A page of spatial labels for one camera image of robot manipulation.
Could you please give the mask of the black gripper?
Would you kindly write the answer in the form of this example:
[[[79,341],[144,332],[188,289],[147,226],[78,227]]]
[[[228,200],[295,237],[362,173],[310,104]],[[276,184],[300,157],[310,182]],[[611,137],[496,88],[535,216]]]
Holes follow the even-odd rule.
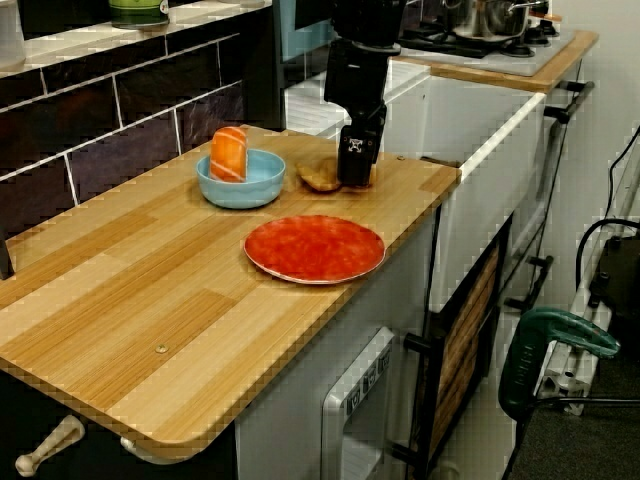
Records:
[[[386,121],[387,67],[384,51],[366,50],[345,39],[330,44],[324,100],[353,116],[339,136],[337,179],[342,185],[365,187],[370,183]]]

